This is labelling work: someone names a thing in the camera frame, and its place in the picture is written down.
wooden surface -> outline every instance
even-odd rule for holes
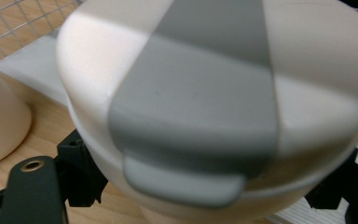
[[[20,146],[0,161],[0,189],[3,189],[7,183],[8,173],[15,164],[34,156],[55,157],[56,146],[75,126],[64,106],[52,102],[39,92],[10,77],[3,75],[0,77],[31,108],[33,113],[33,122],[28,135]],[[102,200],[102,204],[96,203],[91,208],[69,208],[70,223],[148,224],[138,205],[113,185],[107,185],[103,191]],[[270,222],[266,220],[249,222],[249,224],[268,223]]]

